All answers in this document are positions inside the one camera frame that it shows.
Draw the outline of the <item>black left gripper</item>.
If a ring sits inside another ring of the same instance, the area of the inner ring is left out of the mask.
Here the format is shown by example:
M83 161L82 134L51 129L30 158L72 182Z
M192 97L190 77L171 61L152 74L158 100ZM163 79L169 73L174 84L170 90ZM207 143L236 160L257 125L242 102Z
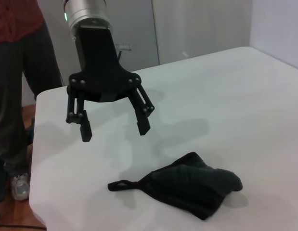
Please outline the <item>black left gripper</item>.
M84 99L108 103L128 97L139 133L145 135L151 128L148 117L155 107L141 85L141 78L120 65L110 30L79 27L75 44L81 71L69 77L66 122L80 125L82 141L89 142L92 131Z

